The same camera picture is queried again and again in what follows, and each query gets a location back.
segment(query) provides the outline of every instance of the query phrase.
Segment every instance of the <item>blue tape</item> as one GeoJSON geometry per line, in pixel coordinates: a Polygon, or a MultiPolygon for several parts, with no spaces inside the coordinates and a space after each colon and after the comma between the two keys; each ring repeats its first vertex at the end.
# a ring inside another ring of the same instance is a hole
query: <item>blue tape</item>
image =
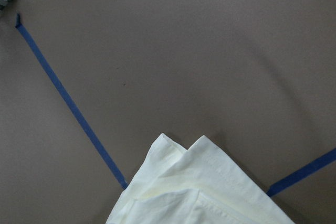
{"type": "Polygon", "coordinates": [[[51,66],[49,65],[46,58],[43,56],[43,54],[37,47],[36,43],[34,42],[29,32],[21,24],[19,14],[16,17],[15,28],[21,33],[23,38],[26,40],[29,47],[35,54],[37,60],[40,62],[41,66],[43,67],[44,71],[46,72],[46,74],[48,75],[52,83],[54,84],[55,88],[58,90],[59,94],[62,96],[63,100],[68,105],[69,109],[72,111],[73,115],[77,119],[80,126],[83,128],[87,136],[90,138],[92,144],[95,146],[95,148],[97,149],[102,159],[105,161],[107,166],[110,168],[111,172],[113,173],[113,175],[115,176],[115,178],[117,179],[121,187],[123,189],[126,189],[128,184],[124,176],[122,175],[122,173],[118,169],[113,159],[110,157],[108,152],[105,150],[104,146],[101,144],[101,142],[99,141],[99,139],[97,138],[93,130],[91,129],[89,123],[86,121],[86,119],[84,118],[84,116],[82,115],[78,107],[76,106],[75,102],[72,100],[67,90],[64,88],[64,86],[62,85],[62,83],[60,82],[60,80],[58,79],[54,71],[52,70],[51,66]]]}
{"type": "Polygon", "coordinates": [[[325,167],[326,165],[336,161],[336,148],[332,151],[325,153],[323,156],[315,159],[313,162],[309,163],[308,165],[304,166],[303,168],[293,172],[292,174],[288,175],[287,177],[281,179],[280,181],[274,183],[269,187],[267,191],[267,195],[269,197],[278,194],[279,192],[285,190],[287,187],[294,185],[295,183],[299,182],[300,180],[308,177],[309,175],[313,174],[314,172],[318,171],[319,169],[325,167]]]}

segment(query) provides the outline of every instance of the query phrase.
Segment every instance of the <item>white fabric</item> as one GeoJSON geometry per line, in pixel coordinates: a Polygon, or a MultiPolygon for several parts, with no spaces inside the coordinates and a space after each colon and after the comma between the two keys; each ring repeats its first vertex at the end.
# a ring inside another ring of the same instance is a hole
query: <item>white fabric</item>
{"type": "Polygon", "coordinates": [[[107,224],[293,223],[215,144],[161,134],[107,224]]]}

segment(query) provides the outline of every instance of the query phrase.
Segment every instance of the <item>cloth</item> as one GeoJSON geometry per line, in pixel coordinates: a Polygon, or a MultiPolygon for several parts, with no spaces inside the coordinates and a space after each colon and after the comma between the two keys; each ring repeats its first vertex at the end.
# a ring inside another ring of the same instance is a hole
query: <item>cloth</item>
{"type": "Polygon", "coordinates": [[[188,150],[161,134],[107,224],[293,223],[207,137],[188,150]]]}

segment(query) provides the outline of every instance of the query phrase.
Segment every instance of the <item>blue line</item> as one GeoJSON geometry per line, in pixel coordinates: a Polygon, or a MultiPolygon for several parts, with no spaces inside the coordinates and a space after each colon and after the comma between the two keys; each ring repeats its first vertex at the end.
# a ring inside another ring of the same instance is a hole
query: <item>blue line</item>
{"type": "Polygon", "coordinates": [[[285,190],[287,187],[294,185],[295,183],[299,182],[300,180],[308,177],[309,175],[313,174],[314,172],[318,171],[319,169],[325,167],[326,165],[336,161],[336,148],[332,151],[325,153],[323,156],[315,159],[313,162],[309,163],[308,165],[304,166],[303,168],[293,172],[292,174],[288,175],[287,177],[281,179],[280,181],[274,183],[270,186],[269,190],[267,191],[267,195],[269,197],[278,194],[279,192],[285,190]]]}
{"type": "Polygon", "coordinates": [[[50,80],[54,84],[55,88],[58,90],[59,94],[62,96],[63,100],[68,105],[69,109],[72,111],[73,115],[77,119],[80,126],[83,128],[87,136],[90,138],[92,144],[95,146],[97,151],[99,152],[102,159],[105,161],[107,166],[110,168],[113,175],[116,177],[117,181],[121,185],[123,189],[127,188],[127,182],[118,169],[115,162],[112,160],[108,152],[105,150],[104,146],[101,144],[93,130],[91,129],[89,123],[86,121],[78,107],[76,106],[75,102],[72,100],[71,96],[67,92],[67,90],[64,88],[54,71],[52,70],[51,66],[47,62],[46,58],[43,56],[39,48],[37,47],[36,43],[34,42],[33,38],[29,34],[29,32],[26,30],[26,28],[21,24],[20,22],[20,15],[17,14],[16,17],[16,25],[15,28],[21,33],[23,38],[28,43],[29,47],[35,54],[37,60],[40,62],[41,66],[43,67],[46,74],[49,76],[50,80]]]}

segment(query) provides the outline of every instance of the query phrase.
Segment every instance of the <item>blue tape strip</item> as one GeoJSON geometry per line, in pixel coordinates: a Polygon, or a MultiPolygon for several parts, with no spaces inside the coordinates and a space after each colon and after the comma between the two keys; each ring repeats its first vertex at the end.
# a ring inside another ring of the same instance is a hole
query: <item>blue tape strip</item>
{"type": "Polygon", "coordinates": [[[300,180],[325,167],[333,161],[336,161],[336,148],[328,153],[325,153],[323,156],[315,159],[313,162],[297,170],[296,172],[293,172],[282,180],[274,183],[270,186],[266,194],[269,197],[272,197],[275,194],[278,194],[279,192],[285,190],[287,187],[294,185],[300,180]]]}
{"type": "Polygon", "coordinates": [[[34,42],[33,38],[29,34],[29,32],[26,30],[26,28],[21,24],[20,22],[20,15],[18,14],[16,17],[16,29],[21,33],[23,38],[26,40],[28,43],[29,47],[35,54],[37,60],[40,62],[41,66],[45,70],[46,74],[49,76],[50,80],[54,84],[55,88],[58,90],[59,94],[62,96],[63,100],[66,102],[68,105],[69,109],[72,111],[74,114],[75,118],[77,119],[78,123],[80,126],[83,128],[87,136],[90,138],[92,144],[95,146],[97,151],[99,152],[100,156],[102,159],[105,161],[107,166],[110,168],[112,171],[113,175],[116,177],[117,181],[121,185],[123,189],[127,188],[127,182],[116,166],[115,162],[112,160],[108,152],[105,150],[104,146],[101,144],[93,130],[91,129],[90,125],[72,100],[71,96],[68,94],[67,90],[64,88],[54,71],[52,70],[51,66],[37,47],[36,43],[34,42]]]}

